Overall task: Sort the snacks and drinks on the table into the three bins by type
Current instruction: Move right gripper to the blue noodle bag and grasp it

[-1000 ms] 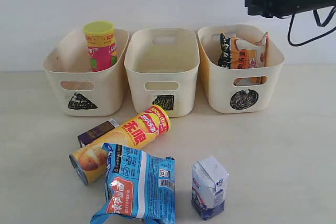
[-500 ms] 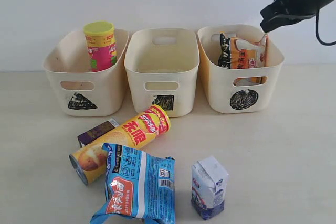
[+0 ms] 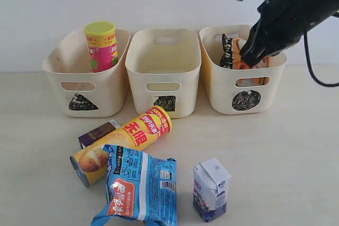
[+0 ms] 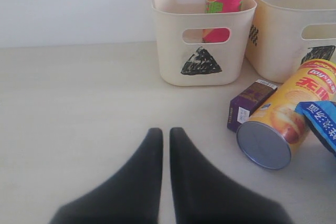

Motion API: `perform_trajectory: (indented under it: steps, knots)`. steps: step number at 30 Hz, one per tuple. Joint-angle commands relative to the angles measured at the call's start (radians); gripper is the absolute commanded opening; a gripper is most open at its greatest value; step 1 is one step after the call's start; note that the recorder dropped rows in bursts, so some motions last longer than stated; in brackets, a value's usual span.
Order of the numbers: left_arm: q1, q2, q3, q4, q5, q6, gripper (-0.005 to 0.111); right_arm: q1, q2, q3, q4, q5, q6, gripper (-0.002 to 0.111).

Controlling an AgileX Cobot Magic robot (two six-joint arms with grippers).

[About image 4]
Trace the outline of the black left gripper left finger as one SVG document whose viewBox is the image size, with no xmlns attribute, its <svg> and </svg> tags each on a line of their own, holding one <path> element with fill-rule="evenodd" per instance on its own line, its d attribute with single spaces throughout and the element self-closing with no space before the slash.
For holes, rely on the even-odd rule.
<svg viewBox="0 0 336 224">
<path fill-rule="evenodd" d="M 158 223 L 162 170 L 163 133 L 151 128 L 112 177 L 60 207 L 50 223 Z"/>
</svg>

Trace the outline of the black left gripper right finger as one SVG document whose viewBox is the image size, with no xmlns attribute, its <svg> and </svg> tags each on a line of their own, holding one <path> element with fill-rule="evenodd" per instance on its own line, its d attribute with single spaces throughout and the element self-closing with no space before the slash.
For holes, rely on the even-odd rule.
<svg viewBox="0 0 336 224">
<path fill-rule="evenodd" d="M 170 130 L 170 174 L 177 223 L 282 222 L 276 202 L 219 171 L 181 127 Z"/>
</svg>

